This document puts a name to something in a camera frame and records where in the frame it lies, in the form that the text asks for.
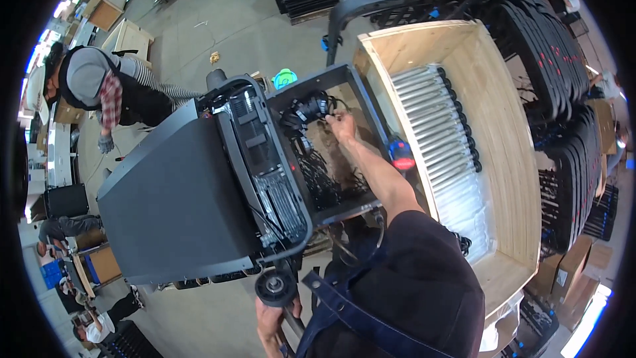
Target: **work glove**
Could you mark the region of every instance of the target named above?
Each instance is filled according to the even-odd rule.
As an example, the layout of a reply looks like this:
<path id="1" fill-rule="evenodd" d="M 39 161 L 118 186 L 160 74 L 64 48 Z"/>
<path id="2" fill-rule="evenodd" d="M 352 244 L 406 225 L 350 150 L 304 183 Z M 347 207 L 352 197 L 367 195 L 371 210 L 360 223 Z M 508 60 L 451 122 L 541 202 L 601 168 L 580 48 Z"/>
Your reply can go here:
<path id="1" fill-rule="evenodd" d="M 107 135 L 100 134 L 99 140 L 97 141 L 97 147 L 99 147 L 99 152 L 101 152 L 102 154 L 111 152 L 113 148 L 115 148 L 113 135 L 111 133 L 108 133 Z"/>

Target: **hand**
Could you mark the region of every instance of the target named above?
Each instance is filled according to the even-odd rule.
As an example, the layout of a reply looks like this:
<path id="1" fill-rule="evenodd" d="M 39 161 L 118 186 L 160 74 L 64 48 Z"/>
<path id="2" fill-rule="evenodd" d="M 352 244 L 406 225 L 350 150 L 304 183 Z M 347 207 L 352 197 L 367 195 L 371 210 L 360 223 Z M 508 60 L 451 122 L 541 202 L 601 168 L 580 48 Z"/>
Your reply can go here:
<path id="1" fill-rule="evenodd" d="M 355 119 L 344 109 L 336 109 L 335 116 L 327 115 L 324 119 L 331 126 L 334 136 L 339 143 L 345 144 L 355 139 Z"/>
<path id="2" fill-rule="evenodd" d="M 113 142 L 113 135 L 111 133 L 100 134 L 99 140 L 97 141 L 97 147 L 99 147 L 99 152 L 102 154 L 107 154 L 111 152 L 115 148 L 115 142 Z"/>
<path id="3" fill-rule="evenodd" d="M 292 315 L 300 318 L 303 306 L 300 304 L 300 298 L 296 296 L 292 301 Z M 258 297 L 256 298 L 256 320 L 258 321 L 258 336 L 261 339 L 273 338 L 281 328 L 283 316 L 282 308 L 266 306 Z"/>

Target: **wooden pallet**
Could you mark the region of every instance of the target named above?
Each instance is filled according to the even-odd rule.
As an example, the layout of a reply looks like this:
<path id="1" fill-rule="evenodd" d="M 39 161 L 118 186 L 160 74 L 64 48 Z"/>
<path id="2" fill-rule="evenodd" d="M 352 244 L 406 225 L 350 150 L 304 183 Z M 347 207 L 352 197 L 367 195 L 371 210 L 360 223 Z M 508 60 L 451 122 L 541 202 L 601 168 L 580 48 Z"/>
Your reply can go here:
<path id="1" fill-rule="evenodd" d="M 304 23 L 305 21 L 309 21 L 309 20 L 315 20 L 316 18 L 320 18 L 320 17 L 326 17 L 331 12 L 331 9 L 333 9 L 333 7 L 328 7 L 322 10 L 316 10 L 316 11 L 304 14 L 302 16 L 290 18 L 291 25 Z"/>

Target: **baseball cap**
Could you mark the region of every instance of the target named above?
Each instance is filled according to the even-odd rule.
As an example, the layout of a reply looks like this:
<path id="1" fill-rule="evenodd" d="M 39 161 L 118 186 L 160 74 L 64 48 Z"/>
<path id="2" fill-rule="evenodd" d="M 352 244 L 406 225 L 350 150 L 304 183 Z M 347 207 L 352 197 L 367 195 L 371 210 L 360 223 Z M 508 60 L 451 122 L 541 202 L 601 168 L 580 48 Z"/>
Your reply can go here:
<path id="1" fill-rule="evenodd" d="M 44 81 L 46 80 L 45 67 L 35 67 L 27 79 L 27 108 L 36 111 L 42 124 L 48 124 L 48 104 L 44 98 Z"/>

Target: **plaid shirt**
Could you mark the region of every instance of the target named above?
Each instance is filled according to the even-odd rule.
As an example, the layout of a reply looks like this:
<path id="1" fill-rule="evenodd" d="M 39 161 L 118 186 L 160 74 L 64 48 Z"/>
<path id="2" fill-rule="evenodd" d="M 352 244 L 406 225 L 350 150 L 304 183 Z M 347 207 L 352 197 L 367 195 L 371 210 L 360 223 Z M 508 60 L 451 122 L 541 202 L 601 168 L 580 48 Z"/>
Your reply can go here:
<path id="1" fill-rule="evenodd" d="M 102 87 L 99 90 L 99 99 L 102 102 L 102 127 L 112 130 L 119 124 L 122 115 L 122 84 L 113 73 L 108 70 Z"/>

